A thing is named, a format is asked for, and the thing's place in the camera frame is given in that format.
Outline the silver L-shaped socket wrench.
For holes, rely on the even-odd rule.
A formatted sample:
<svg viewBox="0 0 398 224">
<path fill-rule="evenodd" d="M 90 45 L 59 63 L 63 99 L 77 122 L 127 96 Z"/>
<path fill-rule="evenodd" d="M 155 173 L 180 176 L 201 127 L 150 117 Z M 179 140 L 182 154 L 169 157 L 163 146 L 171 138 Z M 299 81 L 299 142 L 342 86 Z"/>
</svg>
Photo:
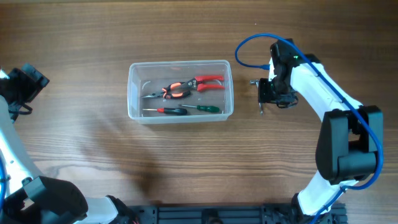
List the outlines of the silver L-shaped socket wrench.
<svg viewBox="0 0 398 224">
<path fill-rule="evenodd" d="M 256 88 L 257 88 L 257 100 L 258 100 L 258 105 L 259 105 L 259 112 L 260 112 L 260 115 L 262 116 L 262 115 L 264 114 L 264 107 L 263 107 L 263 104 L 260 102 L 260 96 L 259 96 L 259 90 L 260 90 L 260 88 L 259 88 L 259 79 L 250 80 L 249 83 L 250 83 L 250 85 L 254 85 L 254 86 L 256 86 Z"/>
</svg>

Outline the green handled screwdriver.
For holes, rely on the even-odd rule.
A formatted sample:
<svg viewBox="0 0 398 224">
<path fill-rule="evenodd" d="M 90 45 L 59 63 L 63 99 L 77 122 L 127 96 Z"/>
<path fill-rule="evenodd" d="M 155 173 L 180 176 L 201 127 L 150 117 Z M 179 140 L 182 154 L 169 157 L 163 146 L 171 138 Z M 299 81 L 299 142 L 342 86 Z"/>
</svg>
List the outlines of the green handled screwdriver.
<svg viewBox="0 0 398 224">
<path fill-rule="evenodd" d="M 216 106 L 204 106 L 204 105 L 180 105 L 182 107 L 187 107 L 187 108 L 195 108 L 198 111 L 203 111 L 207 113 L 219 113 L 220 109 Z"/>
</svg>

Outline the red handled snips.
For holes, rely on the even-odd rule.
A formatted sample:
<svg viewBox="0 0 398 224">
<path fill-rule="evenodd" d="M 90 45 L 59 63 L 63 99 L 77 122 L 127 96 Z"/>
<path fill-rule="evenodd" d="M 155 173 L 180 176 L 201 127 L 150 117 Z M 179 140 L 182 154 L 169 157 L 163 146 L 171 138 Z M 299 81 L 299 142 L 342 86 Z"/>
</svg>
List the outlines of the red handled snips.
<svg viewBox="0 0 398 224">
<path fill-rule="evenodd" d="M 224 76 L 222 75 L 202 75 L 195 76 L 191 80 L 182 83 L 178 89 L 196 90 L 203 92 L 205 90 L 224 90 L 221 84 L 213 83 L 215 81 L 223 82 Z"/>
</svg>

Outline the orange black long-nose pliers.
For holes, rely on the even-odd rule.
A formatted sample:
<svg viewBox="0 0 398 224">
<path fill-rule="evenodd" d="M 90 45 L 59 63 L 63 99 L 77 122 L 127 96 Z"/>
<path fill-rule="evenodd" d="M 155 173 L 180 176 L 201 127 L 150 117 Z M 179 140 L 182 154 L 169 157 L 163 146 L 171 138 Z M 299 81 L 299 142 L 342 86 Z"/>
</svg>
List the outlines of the orange black long-nose pliers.
<svg viewBox="0 0 398 224">
<path fill-rule="evenodd" d="M 186 89 L 183 85 L 184 85 L 184 82 L 172 83 L 169 86 L 164 87 L 160 91 L 143 96 L 142 98 L 159 98 L 159 97 L 161 97 L 166 100 L 182 99 L 182 98 L 188 97 L 191 94 L 191 91 Z"/>
</svg>

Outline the black red handled screwdriver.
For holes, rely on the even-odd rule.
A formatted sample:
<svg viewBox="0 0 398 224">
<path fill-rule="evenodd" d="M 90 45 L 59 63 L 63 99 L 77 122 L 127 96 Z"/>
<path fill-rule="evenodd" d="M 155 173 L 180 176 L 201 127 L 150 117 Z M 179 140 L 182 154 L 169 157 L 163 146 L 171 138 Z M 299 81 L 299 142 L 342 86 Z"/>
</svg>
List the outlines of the black red handled screwdriver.
<svg viewBox="0 0 398 224">
<path fill-rule="evenodd" d="M 158 113 L 170 114 L 175 116 L 185 116 L 188 111 L 184 108 L 157 108 L 157 109 L 144 109 L 144 111 L 156 111 Z"/>
</svg>

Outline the clear plastic container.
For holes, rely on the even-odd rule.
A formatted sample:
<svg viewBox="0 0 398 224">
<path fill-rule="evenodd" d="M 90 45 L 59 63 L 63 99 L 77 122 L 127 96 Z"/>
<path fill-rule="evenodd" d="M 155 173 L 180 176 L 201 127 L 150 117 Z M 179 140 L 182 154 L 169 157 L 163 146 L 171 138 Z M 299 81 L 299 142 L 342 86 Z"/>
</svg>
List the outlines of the clear plastic container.
<svg viewBox="0 0 398 224">
<path fill-rule="evenodd" d="M 224 121 L 234 111 L 231 66 L 226 60 L 133 63 L 127 110 L 141 124 Z"/>
</svg>

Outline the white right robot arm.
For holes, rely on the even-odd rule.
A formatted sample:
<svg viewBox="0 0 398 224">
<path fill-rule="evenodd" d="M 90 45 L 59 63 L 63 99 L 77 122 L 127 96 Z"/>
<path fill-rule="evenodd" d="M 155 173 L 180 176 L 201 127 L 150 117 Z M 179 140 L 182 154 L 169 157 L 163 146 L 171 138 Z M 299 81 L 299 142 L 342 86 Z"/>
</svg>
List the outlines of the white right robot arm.
<svg viewBox="0 0 398 224">
<path fill-rule="evenodd" d="M 380 175 L 383 114 L 377 106 L 364 106 L 345 93 L 319 59 L 301 53 L 292 40 L 279 39 L 270 52 L 265 66 L 269 77 L 257 85 L 259 104 L 286 109 L 295 106 L 301 94 L 322 122 L 317 172 L 294 197 L 301 216 L 320 216 L 348 189 L 366 189 Z"/>
</svg>

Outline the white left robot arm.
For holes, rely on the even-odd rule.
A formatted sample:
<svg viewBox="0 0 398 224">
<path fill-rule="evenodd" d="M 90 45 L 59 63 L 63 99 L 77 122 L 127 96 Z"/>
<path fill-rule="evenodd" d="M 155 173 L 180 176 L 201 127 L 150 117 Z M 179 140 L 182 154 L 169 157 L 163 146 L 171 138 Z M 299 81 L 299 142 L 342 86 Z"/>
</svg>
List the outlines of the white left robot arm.
<svg viewBox="0 0 398 224">
<path fill-rule="evenodd" d="M 87 198 L 73 183 L 46 177 L 29 157 L 14 122 L 49 84 L 30 64 L 1 72 L 1 223 L 139 223 L 120 199 Z"/>
</svg>

